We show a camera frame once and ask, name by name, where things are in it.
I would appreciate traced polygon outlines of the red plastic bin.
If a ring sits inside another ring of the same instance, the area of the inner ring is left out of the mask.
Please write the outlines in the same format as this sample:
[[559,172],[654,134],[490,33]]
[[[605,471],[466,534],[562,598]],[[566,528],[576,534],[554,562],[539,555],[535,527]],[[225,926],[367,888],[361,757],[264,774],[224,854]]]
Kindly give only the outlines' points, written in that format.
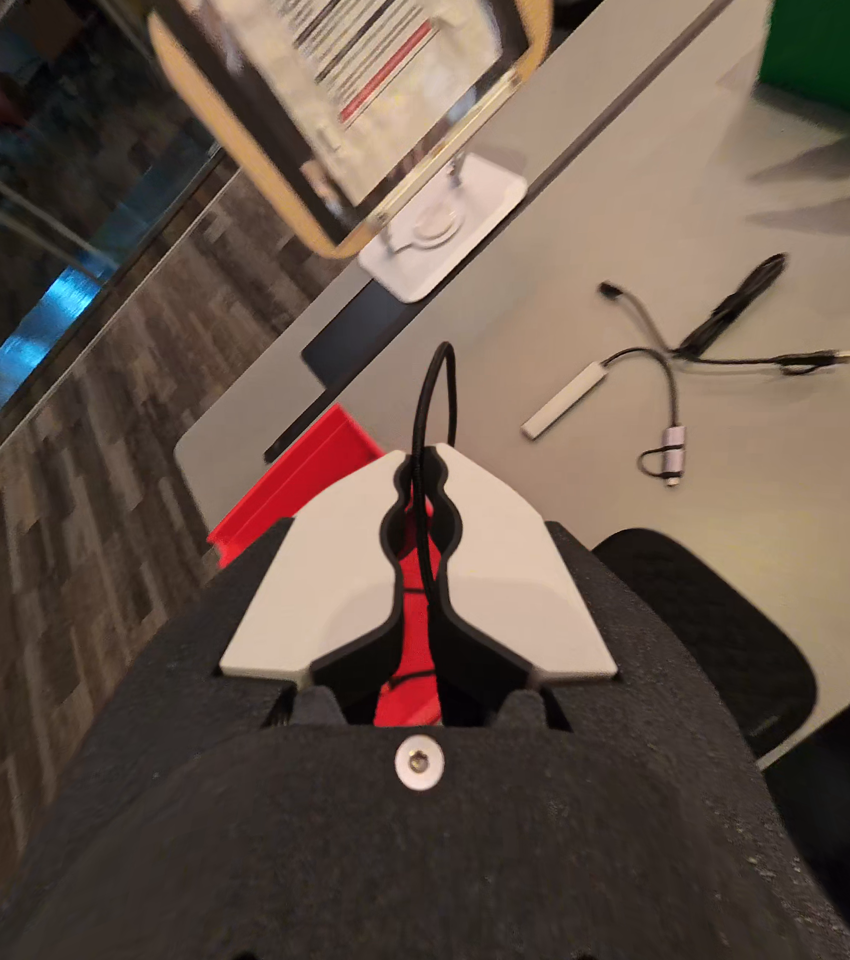
[[[218,554],[218,568],[225,569],[275,522],[294,517],[325,488],[383,455],[360,425],[340,405],[333,405],[209,534],[208,543]],[[404,578],[403,655],[396,674],[382,687],[375,703],[373,722],[379,727],[432,726],[442,719],[414,533],[414,520],[407,509],[398,553]]]

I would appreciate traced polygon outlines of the white display stand base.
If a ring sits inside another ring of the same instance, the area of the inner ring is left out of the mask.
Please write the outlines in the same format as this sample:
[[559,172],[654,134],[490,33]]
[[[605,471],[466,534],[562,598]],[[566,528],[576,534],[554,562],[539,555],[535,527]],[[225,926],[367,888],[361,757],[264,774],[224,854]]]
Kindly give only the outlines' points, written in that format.
[[385,221],[359,253],[359,267],[401,303],[417,303],[516,209],[527,188],[522,175],[462,154]]

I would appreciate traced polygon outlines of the dark blue flat pad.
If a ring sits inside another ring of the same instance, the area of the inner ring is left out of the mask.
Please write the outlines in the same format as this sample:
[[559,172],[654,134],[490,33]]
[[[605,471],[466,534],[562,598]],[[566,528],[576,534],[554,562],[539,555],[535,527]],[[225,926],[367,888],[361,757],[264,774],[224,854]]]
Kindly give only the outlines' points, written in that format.
[[351,383],[410,323],[417,307],[399,301],[381,284],[367,283],[301,351],[324,389]]

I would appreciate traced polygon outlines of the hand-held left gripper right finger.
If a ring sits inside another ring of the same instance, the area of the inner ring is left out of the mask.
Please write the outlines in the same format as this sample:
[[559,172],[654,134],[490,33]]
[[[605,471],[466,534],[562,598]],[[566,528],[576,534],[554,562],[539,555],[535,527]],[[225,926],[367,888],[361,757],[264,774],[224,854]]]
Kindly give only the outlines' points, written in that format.
[[465,688],[538,688],[617,676],[551,532],[503,480],[432,448],[440,673]]

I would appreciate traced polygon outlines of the yellow framed display screen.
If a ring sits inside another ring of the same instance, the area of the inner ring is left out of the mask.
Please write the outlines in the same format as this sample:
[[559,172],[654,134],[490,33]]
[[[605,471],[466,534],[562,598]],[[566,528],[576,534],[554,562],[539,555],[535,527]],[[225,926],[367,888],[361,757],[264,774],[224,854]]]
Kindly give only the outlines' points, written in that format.
[[291,231],[357,255],[548,53],[542,1],[164,1],[168,81]]

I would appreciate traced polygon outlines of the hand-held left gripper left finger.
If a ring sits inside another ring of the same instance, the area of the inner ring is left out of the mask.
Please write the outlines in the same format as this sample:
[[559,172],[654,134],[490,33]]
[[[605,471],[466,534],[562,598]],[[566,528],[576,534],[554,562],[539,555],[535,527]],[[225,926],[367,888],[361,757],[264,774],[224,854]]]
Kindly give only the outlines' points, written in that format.
[[408,456],[390,452],[295,516],[220,661],[228,677],[380,687],[404,642]]

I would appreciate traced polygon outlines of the black mouse pad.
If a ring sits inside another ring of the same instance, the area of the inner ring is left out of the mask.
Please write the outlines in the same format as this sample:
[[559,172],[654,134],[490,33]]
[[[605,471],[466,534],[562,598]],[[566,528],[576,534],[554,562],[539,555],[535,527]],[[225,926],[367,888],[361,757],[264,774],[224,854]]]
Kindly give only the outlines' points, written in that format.
[[627,529],[594,553],[684,644],[756,759],[809,719],[818,686],[806,656],[689,549],[656,531]]

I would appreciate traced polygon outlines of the green panel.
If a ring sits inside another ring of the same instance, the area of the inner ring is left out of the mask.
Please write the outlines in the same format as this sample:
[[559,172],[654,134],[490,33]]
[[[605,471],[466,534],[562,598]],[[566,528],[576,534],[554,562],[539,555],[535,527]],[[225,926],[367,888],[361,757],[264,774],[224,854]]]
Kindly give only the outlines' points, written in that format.
[[850,114],[850,1],[772,2],[758,78]]

